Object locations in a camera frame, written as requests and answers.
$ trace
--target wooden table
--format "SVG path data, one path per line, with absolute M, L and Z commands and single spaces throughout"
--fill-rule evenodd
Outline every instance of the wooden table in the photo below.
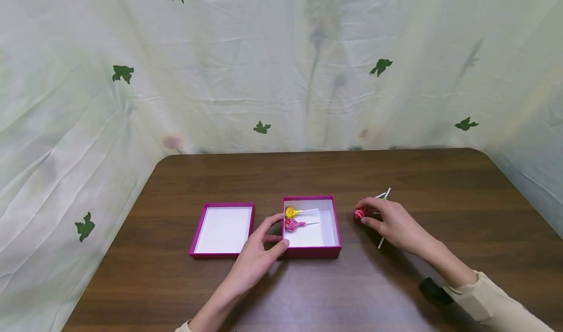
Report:
M 478 151 L 174 155 L 161 161 L 64 331 L 173 332 L 233 261 L 188 255 L 205 202 L 254 202 L 255 228 L 282 197 L 334 195 L 336 260 L 278 262 L 223 331 L 466 331 L 418 291 L 422 262 L 353 221 L 356 202 L 392 188 L 430 234 L 563 331 L 563 241 Z

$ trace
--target beige sleeve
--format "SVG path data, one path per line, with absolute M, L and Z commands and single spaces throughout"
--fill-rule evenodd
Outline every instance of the beige sleeve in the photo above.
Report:
M 190 330 L 190 328 L 188 327 L 190 321 L 191 320 L 188 320 L 184 325 L 179 326 L 179 328 L 177 328 L 175 332 L 192 332 L 192 330 Z
M 444 290 L 471 317 L 490 331 L 496 332 L 553 332 L 519 302 L 510 298 L 482 272 L 475 272 L 475 284 Z

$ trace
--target yellow lollipop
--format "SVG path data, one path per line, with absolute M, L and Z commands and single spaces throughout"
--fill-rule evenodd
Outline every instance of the yellow lollipop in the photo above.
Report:
M 319 209 L 310 209 L 310 210 L 296 210 L 293 207 L 288 207 L 285 209 L 285 217 L 286 218 L 295 218 L 295 215 L 300 214 L 301 212 L 308 212 L 308 211 L 318 211 Z

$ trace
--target open box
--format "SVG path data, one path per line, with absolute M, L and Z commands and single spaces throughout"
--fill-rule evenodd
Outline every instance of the open box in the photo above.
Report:
M 252 233 L 254 203 L 206 203 L 190 255 L 197 259 L 236 258 Z
M 297 214 L 295 219 L 309 224 L 290 232 L 282 227 L 282 236 L 289 239 L 284 256 L 289 259 L 334 259 L 342 249 L 340 229 L 333 196 L 297 196 L 283 198 L 283 211 L 288 207 L 296 210 L 319 209 Z

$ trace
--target finger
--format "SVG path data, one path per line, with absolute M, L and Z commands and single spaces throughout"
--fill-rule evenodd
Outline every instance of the finger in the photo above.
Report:
M 363 217 L 362 220 L 360 220 L 360 222 L 362 222 L 364 225 L 367 225 L 370 228 L 375 229 L 375 231 L 381 234 L 381 229 L 384 224 L 383 222 L 378 221 L 375 218 L 371 218 L 371 217 Z
M 356 209 L 360 209 L 362 207 L 371 207 L 373 209 L 377 209 L 379 211 L 385 210 L 389 206 L 389 201 L 385 199 L 378 199 L 378 198 L 364 198 L 361 199 L 356 204 Z
M 285 213 L 278 213 L 275 214 L 273 216 L 270 217 L 266 217 L 266 219 L 262 222 L 262 224 L 260 224 L 260 226 L 258 227 L 258 229 L 256 229 L 255 234 L 257 236 L 259 236 L 260 238 L 263 238 L 264 236 L 266 236 L 266 232 L 268 231 L 268 229 L 270 229 L 270 227 L 276 223 L 278 223 L 279 221 L 283 220 L 285 216 Z
M 266 253 L 268 253 L 268 255 L 270 255 L 270 258 L 275 261 L 278 259 L 278 257 L 280 257 L 283 253 L 285 253 L 288 247 L 289 247 L 289 240 L 284 239 L 281 242 L 275 244 L 275 246 L 272 249 L 268 250 Z
M 282 236 L 269 234 L 264 236 L 264 238 L 262 239 L 262 243 L 277 243 L 282 239 L 283 239 Z

